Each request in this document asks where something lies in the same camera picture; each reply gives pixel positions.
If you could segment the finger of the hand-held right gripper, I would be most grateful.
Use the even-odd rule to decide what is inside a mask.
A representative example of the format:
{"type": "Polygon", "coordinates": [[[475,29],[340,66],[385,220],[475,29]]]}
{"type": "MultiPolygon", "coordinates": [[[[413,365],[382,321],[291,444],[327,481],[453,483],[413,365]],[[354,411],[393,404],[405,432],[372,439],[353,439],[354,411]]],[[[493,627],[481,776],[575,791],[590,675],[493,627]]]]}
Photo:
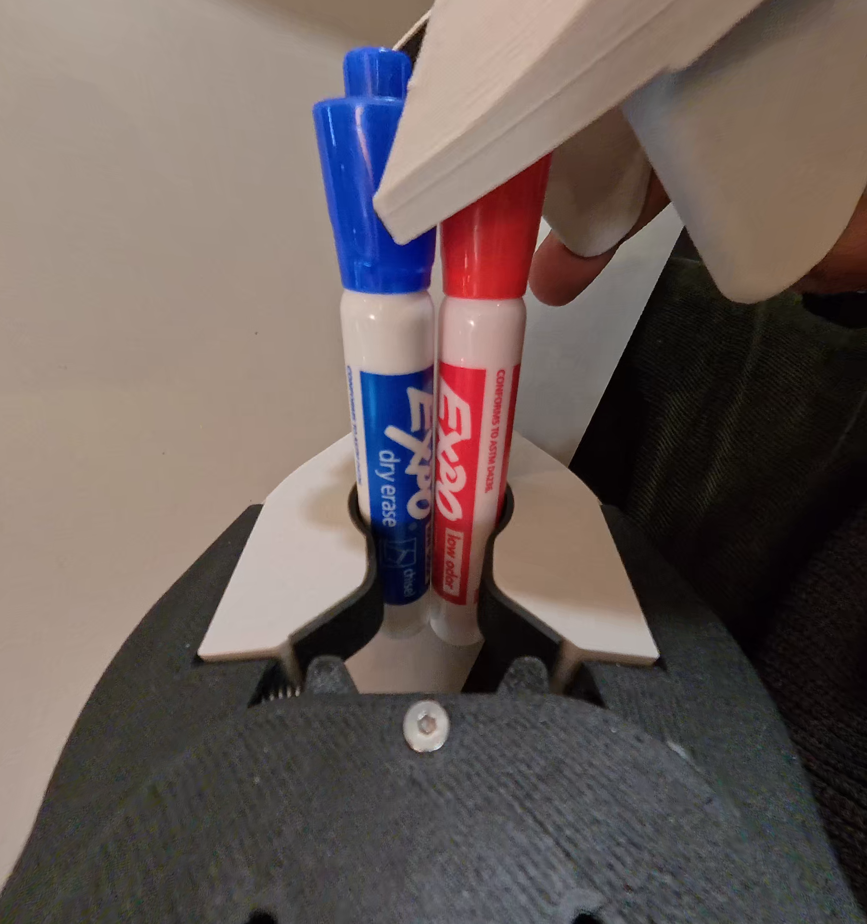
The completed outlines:
{"type": "Polygon", "coordinates": [[[424,13],[412,26],[392,45],[392,49],[405,54],[418,54],[432,13],[424,13]]]}
{"type": "Polygon", "coordinates": [[[374,208],[405,244],[681,70],[759,2],[434,2],[374,208]]]}

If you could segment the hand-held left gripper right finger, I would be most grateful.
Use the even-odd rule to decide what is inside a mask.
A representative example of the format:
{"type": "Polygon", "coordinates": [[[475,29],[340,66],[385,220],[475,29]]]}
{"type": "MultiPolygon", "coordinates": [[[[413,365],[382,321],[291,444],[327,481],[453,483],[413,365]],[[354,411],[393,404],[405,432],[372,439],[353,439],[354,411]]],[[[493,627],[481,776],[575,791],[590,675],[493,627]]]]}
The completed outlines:
{"type": "Polygon", "coordinates": [[[601,502],[519,433],[504,518],[483,575],[484,654],[502,676],[521,657],[561,692],[581,664],[651,667],[660,659],[601,502]]]}

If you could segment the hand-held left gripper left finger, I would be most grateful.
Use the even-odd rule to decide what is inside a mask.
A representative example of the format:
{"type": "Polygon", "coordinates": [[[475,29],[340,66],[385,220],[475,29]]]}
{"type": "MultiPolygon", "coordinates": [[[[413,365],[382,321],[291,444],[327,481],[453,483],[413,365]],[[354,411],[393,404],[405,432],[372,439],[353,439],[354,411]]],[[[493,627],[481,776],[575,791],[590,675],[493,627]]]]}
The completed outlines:
{"type": "Polygon", "coordinates": [[[374,638],[374,551],[355,503],[345,436],[266,498],[198,649],[205,662],[275,659],[303,676],[314,659],[374,638]]]}

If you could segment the blue dry erase marker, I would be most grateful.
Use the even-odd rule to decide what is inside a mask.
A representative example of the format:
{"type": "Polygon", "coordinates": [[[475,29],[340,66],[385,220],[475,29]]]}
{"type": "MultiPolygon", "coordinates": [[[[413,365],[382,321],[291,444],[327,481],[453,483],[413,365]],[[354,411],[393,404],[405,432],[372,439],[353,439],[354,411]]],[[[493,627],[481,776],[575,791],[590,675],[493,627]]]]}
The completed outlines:
{"type": "Polygon", "coordinates": [[[343,287],[358,507],[374,542],[382,629],[395,639],[428,622],[433,548],[435,232],[398,245],[373,207],[411,72],[404,52],[350,50],[343,95],[312,107],[343,287]]]}

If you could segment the red dry erase marker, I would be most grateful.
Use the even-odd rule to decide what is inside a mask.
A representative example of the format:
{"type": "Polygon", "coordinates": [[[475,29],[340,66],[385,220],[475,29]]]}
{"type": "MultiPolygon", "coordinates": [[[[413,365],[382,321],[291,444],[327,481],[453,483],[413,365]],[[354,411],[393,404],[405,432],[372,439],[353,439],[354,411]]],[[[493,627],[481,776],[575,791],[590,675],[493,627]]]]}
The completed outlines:
{"type": "Polygon", "coordinates": [[[455,646],[481,639],[477,606],[507,489],[532,257],[551,156],[440,229],[431,625],[455,646]]]}

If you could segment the dark corduroy pants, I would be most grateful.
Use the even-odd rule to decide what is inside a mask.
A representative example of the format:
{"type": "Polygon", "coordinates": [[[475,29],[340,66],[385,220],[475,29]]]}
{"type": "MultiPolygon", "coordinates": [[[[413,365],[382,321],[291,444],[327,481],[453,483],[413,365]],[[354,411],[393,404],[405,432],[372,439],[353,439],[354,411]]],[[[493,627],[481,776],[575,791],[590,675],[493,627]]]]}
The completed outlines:
{"type": "Polygon", "coordinates": [[[867,292],[737,304],[683,232],[570,468],[755,650],[867,498],[867,292]]]}

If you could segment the person's right hand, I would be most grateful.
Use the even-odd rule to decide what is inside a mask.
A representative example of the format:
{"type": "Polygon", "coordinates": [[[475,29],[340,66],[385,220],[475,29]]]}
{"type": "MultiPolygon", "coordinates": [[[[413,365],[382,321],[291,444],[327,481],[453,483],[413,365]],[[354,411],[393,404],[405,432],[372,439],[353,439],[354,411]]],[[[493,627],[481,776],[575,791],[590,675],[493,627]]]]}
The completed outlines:
{"type": "MultiPolygon", "coordinates": [[[[546,305],[566,305],[600,275],[615,252],[616,248],[610,248],[597,256],[581,257],[550,232],[532,260],[532,293],[546,305]]],[[[867,292],[867,195],[861,197],[829,252],[792,288],[812,295],[867,292]]]]}

